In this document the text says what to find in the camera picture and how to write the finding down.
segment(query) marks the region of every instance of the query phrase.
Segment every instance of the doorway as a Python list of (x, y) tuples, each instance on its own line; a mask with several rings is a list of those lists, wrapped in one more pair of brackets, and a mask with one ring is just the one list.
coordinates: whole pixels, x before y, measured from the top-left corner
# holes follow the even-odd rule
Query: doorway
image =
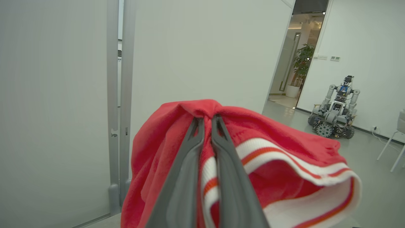
[(325, 14), (318, 11), (292, 15), (271, 84), (269, 102), (295, 109)]

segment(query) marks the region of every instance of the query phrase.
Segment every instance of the potted plant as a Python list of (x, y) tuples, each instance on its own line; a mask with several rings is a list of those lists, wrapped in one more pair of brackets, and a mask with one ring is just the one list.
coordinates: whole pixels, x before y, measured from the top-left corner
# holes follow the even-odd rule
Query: potted plant
[(298, 55), (294, 58), (294, 77), (291, 84), (287, 86), (286, 96), (295, 98), (298, 95), (300, 86), (305, 81), (308, 74), (309, 64), (311, 62), (315, 46), (304, 44), (303, 48), (297, 50)]

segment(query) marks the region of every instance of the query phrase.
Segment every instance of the red towel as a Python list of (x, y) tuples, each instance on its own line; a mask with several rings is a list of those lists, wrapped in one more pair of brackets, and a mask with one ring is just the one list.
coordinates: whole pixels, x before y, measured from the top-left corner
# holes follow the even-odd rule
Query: red towel
[(198, 227), (218, 227), (218, 181), (211, 119), (221, 114), (272, 228), (330, 227), (360, 201), (361, 181), (336, 140), (304, 133), (253, 111), (214, 100), (166, 103), (134, 138), (132, 182), (121, 228), (143, 228), (194, 117), (204, 118)]

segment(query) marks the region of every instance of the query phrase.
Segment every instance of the white wall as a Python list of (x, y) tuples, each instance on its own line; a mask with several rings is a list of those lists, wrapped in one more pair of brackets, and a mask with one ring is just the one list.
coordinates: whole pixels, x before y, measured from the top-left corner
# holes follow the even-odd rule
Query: white wall
[(0, 1), (0, 227), (109, 213), (107, 1)]
[(298, 107), (312, 110), (330, 84), (352, 75), (354, 88), (361, 91), (354, 125), (367, 130), (376, 125), (390, 136), (405, 107), (403, 9), (402, 0), (334, 0), (315, 53), (341, 60), (313, 59)]
[(286, 2), (137, 1), (131, 138), (171, 101), (261, 113), (295, 1)]

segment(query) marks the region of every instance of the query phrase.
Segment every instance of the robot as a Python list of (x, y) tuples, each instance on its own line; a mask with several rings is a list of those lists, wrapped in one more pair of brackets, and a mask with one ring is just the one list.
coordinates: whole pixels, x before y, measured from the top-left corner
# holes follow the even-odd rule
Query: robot
[[(354, 128), (351, 125), (357, 110), (357, 98), (360, 90), (352, 89), (353, 76), (345, 77), (340, 86), (330, 85), (328, 94), (321, 105), (316, 105), (308, 118), (308, 124), (322, 137), (352, 138)], [(337, 91), (336, 98), (330, 101), (333, 91)]]

